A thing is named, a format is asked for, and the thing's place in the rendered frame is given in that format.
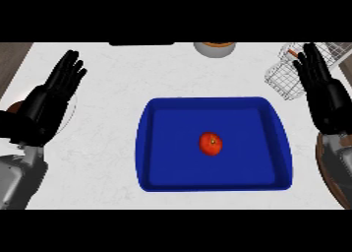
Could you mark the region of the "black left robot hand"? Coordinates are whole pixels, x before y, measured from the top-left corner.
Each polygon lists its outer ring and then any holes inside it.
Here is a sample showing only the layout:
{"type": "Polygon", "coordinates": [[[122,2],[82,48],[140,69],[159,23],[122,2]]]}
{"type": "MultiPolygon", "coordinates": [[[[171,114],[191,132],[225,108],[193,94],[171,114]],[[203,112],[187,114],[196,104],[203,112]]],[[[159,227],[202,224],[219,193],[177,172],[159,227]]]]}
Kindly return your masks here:
{"type": "Polygon", "coordinates": [[[44,147],[58,131],[69,102],[88,73],[79,52],[63,55],[45,83],[35,87],[16,112],[0,110],[0,138],[44,147]]]}

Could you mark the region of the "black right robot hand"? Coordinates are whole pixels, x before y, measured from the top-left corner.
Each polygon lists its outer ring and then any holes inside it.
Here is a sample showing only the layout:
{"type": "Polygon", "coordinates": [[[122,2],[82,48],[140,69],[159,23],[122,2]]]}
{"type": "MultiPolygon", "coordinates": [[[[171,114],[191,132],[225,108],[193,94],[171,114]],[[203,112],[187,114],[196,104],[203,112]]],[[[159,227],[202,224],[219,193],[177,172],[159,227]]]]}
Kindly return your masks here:
{"type": "Polygon", "coordinates": [[[324,135],[352,135],[352,98],[342,82],[332,77],[315,43],[293,62],[308,93],[308,108],[314,125],[324,135]]]}

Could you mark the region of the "blue tray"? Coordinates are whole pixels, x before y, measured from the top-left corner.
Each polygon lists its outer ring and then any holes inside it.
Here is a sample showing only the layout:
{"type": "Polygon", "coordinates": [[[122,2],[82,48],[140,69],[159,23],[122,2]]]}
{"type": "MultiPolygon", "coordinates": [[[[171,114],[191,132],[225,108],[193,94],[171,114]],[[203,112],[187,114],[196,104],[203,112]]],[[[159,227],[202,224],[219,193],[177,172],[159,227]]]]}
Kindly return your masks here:
{"type": "Polygon", "coordinates": [[[283,122],[262,97],[153,99],[135,140],[147,192],[275,191],[293,185],[283,122]]]}

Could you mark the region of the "red tomato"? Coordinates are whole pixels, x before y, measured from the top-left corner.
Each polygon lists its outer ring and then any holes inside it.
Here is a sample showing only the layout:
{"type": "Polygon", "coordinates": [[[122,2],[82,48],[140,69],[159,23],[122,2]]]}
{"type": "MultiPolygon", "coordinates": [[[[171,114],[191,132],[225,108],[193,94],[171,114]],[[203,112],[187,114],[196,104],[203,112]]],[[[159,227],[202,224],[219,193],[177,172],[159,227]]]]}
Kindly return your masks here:
{"type": "Polygon", "coordinates": [[[208,156],[216,156],[222,150],[221,136],[213,132],[206,132],[200,137],[200,150],[208,156]]]}

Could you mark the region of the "black flat appliance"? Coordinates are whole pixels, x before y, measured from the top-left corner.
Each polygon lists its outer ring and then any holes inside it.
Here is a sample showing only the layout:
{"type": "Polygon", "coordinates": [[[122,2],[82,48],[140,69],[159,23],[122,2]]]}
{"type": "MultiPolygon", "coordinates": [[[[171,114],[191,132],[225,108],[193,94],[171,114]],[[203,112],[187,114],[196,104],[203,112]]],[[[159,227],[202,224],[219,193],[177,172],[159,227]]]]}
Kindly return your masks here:
{"type": "Polygon", "coordinates": [[[112,46],[166,46],[166,45],[174,45],[175,42],[147,42],[147,43],[118,43],[110,41],[112,46]]]}

